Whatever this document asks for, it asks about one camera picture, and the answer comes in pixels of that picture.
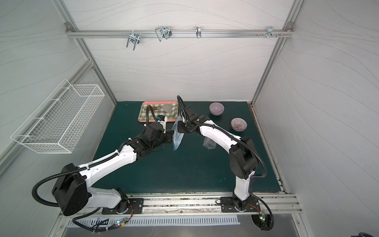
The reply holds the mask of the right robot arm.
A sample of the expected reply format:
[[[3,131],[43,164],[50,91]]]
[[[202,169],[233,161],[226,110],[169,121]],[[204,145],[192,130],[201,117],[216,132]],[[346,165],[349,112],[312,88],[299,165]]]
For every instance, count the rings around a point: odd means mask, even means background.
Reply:
[[[210,118],[198,116],[191,106],[179,106],[180,117],[172,127],[174,146],[178,148],[185,133],[196,132],[211,139],[229,154],[230,169],[236,177],[233,203],[237,211],[247,209],[252,199],[250,182],[262,159],[247,136],[239,137],[217,126]]]

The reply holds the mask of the blue ruler set package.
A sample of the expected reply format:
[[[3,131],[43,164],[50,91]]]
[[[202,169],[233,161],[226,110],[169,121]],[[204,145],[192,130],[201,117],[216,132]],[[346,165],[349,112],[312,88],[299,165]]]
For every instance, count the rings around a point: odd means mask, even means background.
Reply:
[[[172,127],[172,130],[173,130],[172,141],[173,141],[173,150],[174,151],[176,151],[179,148],[179,146],[182,142],[182,139],[184,137],[184,134],[179,132],[179,122],[180,121],[182,121],[181,116],[179,116],[176,119],[176,121],[174,122],[173,127]]]

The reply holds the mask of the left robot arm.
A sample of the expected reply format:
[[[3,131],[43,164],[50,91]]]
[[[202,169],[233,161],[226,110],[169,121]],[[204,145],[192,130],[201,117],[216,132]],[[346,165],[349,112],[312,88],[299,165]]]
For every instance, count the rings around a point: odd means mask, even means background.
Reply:
[[[149,155],[153,149],[173,142],[172,130],[167,130],[159,122],[149,123],[144,132],[128,139],[120,148],[96,161],[80,165],[81,171],[69,164],[62,171],[52,194],[63,215],[71,216],[84,208],[107,208],[114,213],[123,214],[129,209],[128,196],[120,189],[100,189],[93,185],[118,170]]]

